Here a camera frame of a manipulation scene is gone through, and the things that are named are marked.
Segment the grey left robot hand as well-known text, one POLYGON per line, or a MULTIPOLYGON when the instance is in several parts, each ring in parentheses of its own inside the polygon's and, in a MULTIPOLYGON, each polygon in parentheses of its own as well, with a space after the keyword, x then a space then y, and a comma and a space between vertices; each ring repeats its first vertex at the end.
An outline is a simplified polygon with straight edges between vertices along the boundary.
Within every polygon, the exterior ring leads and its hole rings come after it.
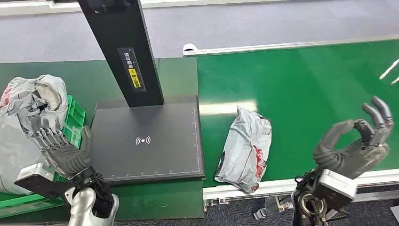
POLYGON ((52 128, 48 119, 35 115, 31 120, 32 141, 49 164, 64 178, 71 178, 91 167, 93 134, 89 126, 81 128, 80 149, 68 142, 59 122, 52 128))

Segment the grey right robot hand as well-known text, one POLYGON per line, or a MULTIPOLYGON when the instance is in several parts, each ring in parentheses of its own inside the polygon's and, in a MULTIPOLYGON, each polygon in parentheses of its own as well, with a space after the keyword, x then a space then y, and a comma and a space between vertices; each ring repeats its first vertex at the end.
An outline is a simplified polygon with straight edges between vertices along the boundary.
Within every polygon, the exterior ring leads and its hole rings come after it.
POLYGON ((394 126, 389 106, 379 97, 371 97, 372 105, 361 108, 372 119, 373 125, 358 118, 333 124, 320 139, 312 157, 319 170, 328 169, 350 179, 355 179, 379 164, 389 153, 386 143, 394 126), (336 150, 341 135, 355 129, 360 138, 336 150))

